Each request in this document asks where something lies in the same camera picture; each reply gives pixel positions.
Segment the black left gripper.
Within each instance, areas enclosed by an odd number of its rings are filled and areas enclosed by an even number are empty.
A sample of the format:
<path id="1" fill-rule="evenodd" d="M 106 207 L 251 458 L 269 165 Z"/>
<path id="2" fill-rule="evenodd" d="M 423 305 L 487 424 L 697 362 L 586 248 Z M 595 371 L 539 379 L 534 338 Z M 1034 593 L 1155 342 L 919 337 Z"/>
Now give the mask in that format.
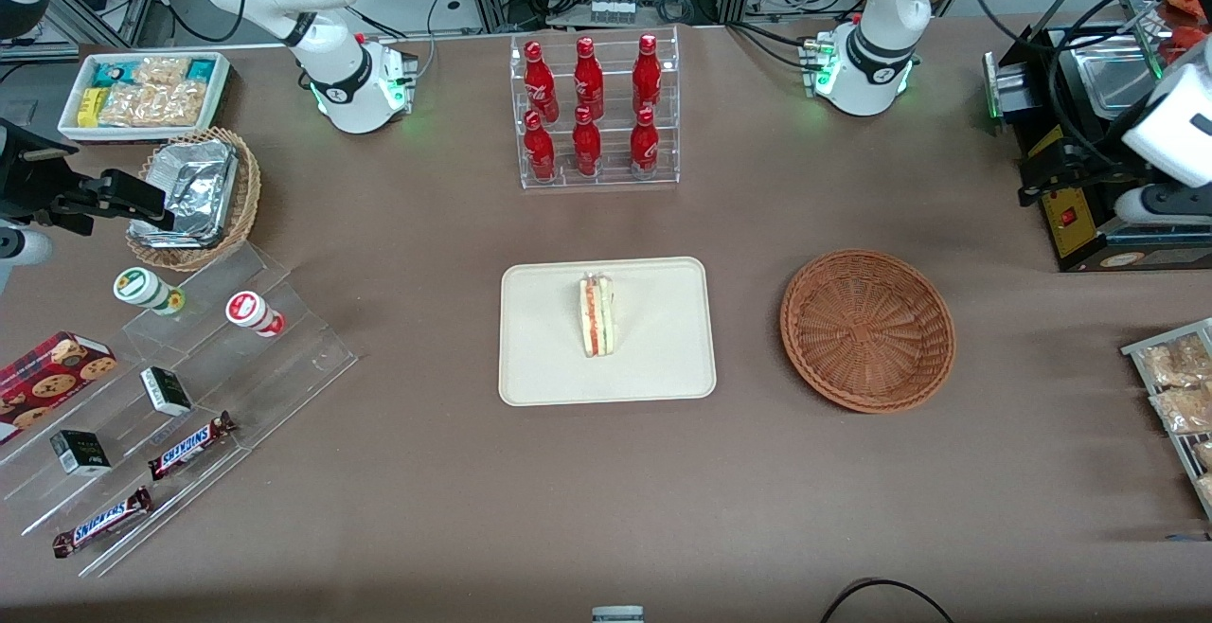
<path id="1" fill-rule="evenodd" d="M 1077 147 L 1062 131 L 1046 135 L 1046 153 L 1022 158 L 1018 165 L 1022 185 L 1017 192 L 1021 207 L 1030 207 L 1047 193 L 1084 190 L 1093 185 L 1138 185 L 1139 173 L 1131 166 L 1098 160 Z"/>

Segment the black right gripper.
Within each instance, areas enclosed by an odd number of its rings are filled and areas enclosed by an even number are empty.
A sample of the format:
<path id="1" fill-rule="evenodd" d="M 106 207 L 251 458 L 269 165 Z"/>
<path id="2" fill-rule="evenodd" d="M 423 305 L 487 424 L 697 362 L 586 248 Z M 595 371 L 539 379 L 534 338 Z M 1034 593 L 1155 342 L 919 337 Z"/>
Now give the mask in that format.
<path id="1" fill-rule="evenodd" d="M 51 227 L 91 227 L 95 218 L 70 213 L 65 200 L 86 181 L 75 173 L 65 158 L 78 153 L 72 145 L 48 141 L 16 124 L 4 121 L 1 152 L 2 218 L 19 224 Z M 168 208 L 168 195 L 135 175 L 105 168 L 99 178 L 88 181 L 95 196 L 95 216 L 125 218 L 176 229 L 176 215 Z"/>

